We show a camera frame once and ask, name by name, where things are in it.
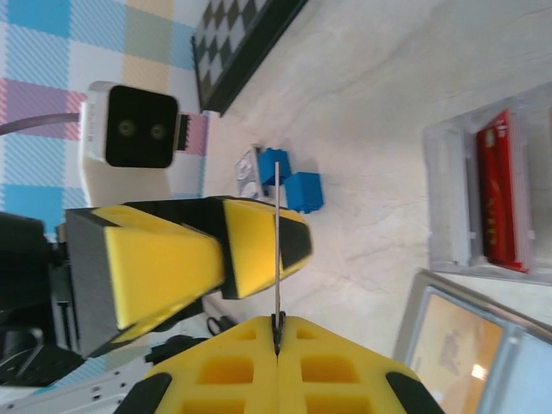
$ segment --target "camera lens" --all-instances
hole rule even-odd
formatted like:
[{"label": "camera lens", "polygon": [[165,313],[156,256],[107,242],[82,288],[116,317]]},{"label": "camera lens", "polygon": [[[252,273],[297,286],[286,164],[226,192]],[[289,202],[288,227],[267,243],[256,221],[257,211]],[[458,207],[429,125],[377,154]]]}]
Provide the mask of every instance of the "camera lens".
[{"label": "camera lens", "polygon": [[155,124],[152,127],[152,137],[156,141],[161,141],[163,138],[165,138],[165,127],[161,124]]},{"label": "camera lens", "polygon": [[128,119],[120,121],[117,128],[119,129],[119,134],[122,136],[132,136],[136,131],[135,123]]}]

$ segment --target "thin metal skewer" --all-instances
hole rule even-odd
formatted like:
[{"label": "thin metal skewer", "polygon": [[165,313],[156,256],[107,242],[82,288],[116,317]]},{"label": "thin metal skewer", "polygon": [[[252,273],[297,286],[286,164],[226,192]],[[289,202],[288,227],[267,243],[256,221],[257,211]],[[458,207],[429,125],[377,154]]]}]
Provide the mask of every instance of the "thin metal skewer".
[{"label": "thin metal skewer", "polygon": [[274,219],[274,228],[276,233],[276,281],[274,284],[274,291],[276,294],[276,328],[279,328],[280,325],[280,317],[279,317],[279,307],[280,307],[280,301],[279,301],[279,162],[276,162],[276,166],[274,168],[274,186],[276,188],[276,216]]}]

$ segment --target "blue plastic cube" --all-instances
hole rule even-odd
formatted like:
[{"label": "blue plastic cube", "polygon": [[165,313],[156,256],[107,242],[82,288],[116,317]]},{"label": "blue plastic cube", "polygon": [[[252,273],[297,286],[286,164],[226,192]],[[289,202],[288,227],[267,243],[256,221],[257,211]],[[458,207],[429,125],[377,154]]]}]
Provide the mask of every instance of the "blue plastic cube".
[{"label": "blue plastic cube", "polygon": [[320,174],[296,172],[284,181],[287,207],[309,214],[324,204]]},{"label": "blue plastic cube", "polygon": [[279,162],[279,182],[280,185],[292,175],[290,167],[290,159],[287,156],[287,151],[283,149],[267,148],[267,150],[259,155],[257,163],[259,164],[259,177],[263,185],[274,185],[276,182],[276,174],[274,167],[276,162]]}]

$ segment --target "yellow foam pad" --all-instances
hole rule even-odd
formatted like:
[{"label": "yellow foam pad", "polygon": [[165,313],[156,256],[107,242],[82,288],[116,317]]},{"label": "yellow foam pad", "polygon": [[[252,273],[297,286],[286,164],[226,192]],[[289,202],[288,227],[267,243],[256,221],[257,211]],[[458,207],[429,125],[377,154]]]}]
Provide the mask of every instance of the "yellow foam pad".
[{"label": "yellow foam pad", "polygon": [[279,412],[287,414],[405,414],[386,374],[417,376],[300,317],[286,317],[278,358]]},{"label": "yellow foam pad", "polygon": [[156,414],[276,414],[277,361],[270,317],[240,323],[156,365],[172,382]]},{"label": "yellow foam pad", "polygon": [[104,228],[119,329],[117,341],[146,333],[223,282],[213,237],[124,205],[93,211]]},{"label": "yellow foam pad", "polygon": [[[275,279],[275,234],[273,205],[246,200],[224,200],[224,214],[231,246],[232,263],[238,296],[245,298],[273,285]],[[304,223],[292,210],[280,215]],[[310,256],[284,269],[280,258],[280,279],[304,266]]]}]

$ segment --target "red package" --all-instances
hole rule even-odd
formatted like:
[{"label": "red package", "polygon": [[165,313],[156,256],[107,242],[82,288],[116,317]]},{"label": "red package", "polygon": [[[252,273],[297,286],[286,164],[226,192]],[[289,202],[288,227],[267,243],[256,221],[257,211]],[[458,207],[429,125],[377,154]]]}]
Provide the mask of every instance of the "red package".
[{"label": "red package", "polygon": [[508,110],[501,112],[476,135],[483,253],[490,263],[526,272],[516,257],[510,139]]}]

